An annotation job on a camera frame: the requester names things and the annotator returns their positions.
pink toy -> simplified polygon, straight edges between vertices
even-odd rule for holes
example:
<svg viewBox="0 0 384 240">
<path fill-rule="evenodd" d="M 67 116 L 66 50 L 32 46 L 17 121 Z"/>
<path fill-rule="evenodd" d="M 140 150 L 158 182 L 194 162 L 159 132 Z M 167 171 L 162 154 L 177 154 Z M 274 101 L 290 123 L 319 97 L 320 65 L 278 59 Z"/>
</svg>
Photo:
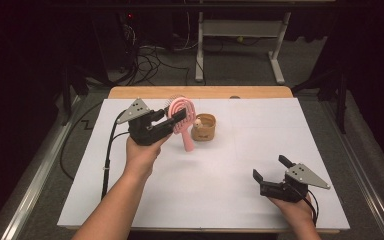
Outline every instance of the pink toy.
<svg viewBox="0 0 384 240">
<path fill-rule="evenodd" d="M 194 144 L 189 134 L 188 128 L 194 123 L 196 119 L 195 106 L 193 105 L 192 101 L 185 97 L 175 98 L 170 103 L 170 107 L 168 109 L 167 115 L 170 118 L 173 114 L 182 110 L 183 108 L 186 108 L 186 118 L 176 123 L 176 125 L 173 128 L 173 133 L 182 134 L 185 151 L 190 152 L 194 149 Z"/>
</svg>

dark background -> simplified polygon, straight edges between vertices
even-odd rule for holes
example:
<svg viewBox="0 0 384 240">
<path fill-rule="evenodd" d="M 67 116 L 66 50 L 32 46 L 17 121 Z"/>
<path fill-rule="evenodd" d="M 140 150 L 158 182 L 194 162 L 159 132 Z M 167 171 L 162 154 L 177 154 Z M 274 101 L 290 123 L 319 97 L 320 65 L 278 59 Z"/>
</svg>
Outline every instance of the dark background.
<svg viewBox="0 0 384 240">
<path fill-rule="evenodd" d="M 329 36 L 312 76 L 338 64 L 346 69 L 348 89 L 384 151 L 384 1 L 373 4 L 367 11 L 293 13 L 285 39 L 304 36 L 310 42 Z M 187 35 L 179 13 L 133 13 L 131 24 L 138 28 L 138 43 L 150 40 L 170 49 L 173 32 Z M 0 209 L 54 124 L 58 114 L 54 102 L 64 80 L 79 94 L 87 94 L 86 76 L 111 87 L 114 83 L 108 80 L 107 69 L 130 67 L 134 46 L 123 38 L 120 16 L 125 17 L 50 12 L 40 1 L 0 1 Z M 197 14 L 190 17 L 191 32 L 196 33 Z M 102 45 L 114 51 L 105 52 Z"/>
</svg>

hand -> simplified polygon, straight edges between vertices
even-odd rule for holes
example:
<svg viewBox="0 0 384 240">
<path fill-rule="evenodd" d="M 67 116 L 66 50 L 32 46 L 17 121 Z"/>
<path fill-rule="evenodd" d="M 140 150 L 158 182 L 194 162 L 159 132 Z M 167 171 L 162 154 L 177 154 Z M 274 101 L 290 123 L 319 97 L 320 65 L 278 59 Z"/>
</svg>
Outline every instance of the hand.
<svg viewBox="0 0 384 240">
<path fill-rule="evenodd" d="M 311 202 L 311 198 L 308 194 L 306 198 Z M 304 200 L 292 203 L 275 198 L 268 199 L 282 211 L 286 221 L 293 229 L 311 226 L 315 228 L 311 208 L 304 202 Z"/>
<path fill-rule="evenodd" d="M 128 137 L 126 141 L 126 166 L 123 176 L 133 176 L 146 180 L 152 174 L 152 167 L 161 152 L 161 145 L 170 136 L 168 135 L 150 146 L 139 146 L 131 137 Z"/>
</svg>

white board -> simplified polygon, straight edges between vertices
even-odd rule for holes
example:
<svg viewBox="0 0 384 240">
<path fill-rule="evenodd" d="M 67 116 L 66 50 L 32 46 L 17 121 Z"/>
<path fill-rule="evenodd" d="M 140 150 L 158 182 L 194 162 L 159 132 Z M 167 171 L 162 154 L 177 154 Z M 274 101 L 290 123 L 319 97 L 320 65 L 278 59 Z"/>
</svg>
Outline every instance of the white board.
<svg viewBox="0 0 384 240">
<path fill-rule="evenodd" d="M 104 101 L 91 139 L 64 205 L 58 225 L 80 226 L 100 202 L 103 166 L 116 116 L 133 99 Z M 144 99 L 154 110 L 166 100 Z M 332 182 L 323 164 L 297 99 L 193 99 L 197 113 L 217 119 L 215 138 L 195 142 L 185 152 L 181 135 L 162 147 L 133 222 L 147 229 L 282 230 L 288 228 L 280 211 L 259 195 L 252 177 L 255 168 L 265 181 L 281 182 L 284 155 L 304 163 L 323 180 Z M 119 125 L 116 134 L 127 131 Z M 109 188 L 121 175 L 127 135 L 118 137 L 111 150 Z M 334 186 L 311 187 L 320 208 L 317 228 L 349 229 Z"/>
</svg>

brown container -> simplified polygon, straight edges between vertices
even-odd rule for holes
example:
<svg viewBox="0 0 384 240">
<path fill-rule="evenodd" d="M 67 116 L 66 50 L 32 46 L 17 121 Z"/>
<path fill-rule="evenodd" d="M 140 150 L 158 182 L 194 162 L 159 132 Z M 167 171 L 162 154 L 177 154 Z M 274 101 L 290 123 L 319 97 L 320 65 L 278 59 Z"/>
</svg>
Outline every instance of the brown container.
<svg viewBox="0 0 384 240">
<path fill-rule="evenodd" d="M 211 141 L 214 138 L 216 130 L 216 118 L 208 113 L 198 114 L 197 119 L 201 124 L 194 124 L 191 129 L 192 139 L 195 141 Z"/>
</svg>

